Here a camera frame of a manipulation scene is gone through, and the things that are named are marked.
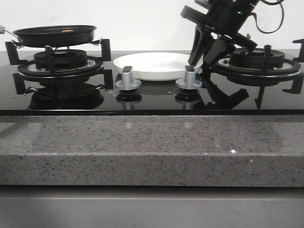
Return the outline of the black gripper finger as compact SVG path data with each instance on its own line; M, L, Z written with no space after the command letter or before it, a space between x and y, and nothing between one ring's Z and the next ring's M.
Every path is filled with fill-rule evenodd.
M203 54L202 69L208 69L219 59L229 55L236 49L235 45L223 38L218 38L209 50Z
M196 66L202 55L210 48L213 42L214 38L211 35L211 31L205 26L196 25L189 65Z

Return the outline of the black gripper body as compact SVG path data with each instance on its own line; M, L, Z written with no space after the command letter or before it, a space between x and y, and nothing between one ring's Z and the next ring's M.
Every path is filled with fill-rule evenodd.
M247 50L253 50L257 44L241 35L239 30L257 5L257 0L197 0L197 4L208 9L206 14L189 6L184 6L181 16L188 19L203 33L222 35L231 38L232 43Z

